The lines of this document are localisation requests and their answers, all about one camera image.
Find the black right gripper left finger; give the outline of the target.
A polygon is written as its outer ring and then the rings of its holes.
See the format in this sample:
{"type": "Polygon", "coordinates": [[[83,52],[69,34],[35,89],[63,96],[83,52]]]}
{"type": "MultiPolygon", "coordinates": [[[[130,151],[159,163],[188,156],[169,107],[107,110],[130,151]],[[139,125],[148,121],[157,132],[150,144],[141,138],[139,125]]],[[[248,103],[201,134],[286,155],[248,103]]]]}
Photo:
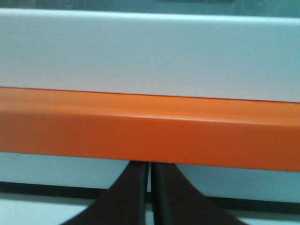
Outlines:
{"type": "Polygon", "coordinates": [[[144,225],[148,163],[131,161],[118,179],[65,225],[144,225]]]}

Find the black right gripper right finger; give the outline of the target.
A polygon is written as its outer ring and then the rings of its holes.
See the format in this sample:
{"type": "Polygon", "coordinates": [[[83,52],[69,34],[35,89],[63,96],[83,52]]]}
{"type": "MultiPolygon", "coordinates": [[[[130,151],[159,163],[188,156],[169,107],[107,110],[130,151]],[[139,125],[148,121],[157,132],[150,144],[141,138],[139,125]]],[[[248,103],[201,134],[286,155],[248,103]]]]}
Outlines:
{"type": "Polygon", "coordinates": [[[156,225],[242,225],[242,221],[199,192],[175,164],[151,164],[156,225]]]}

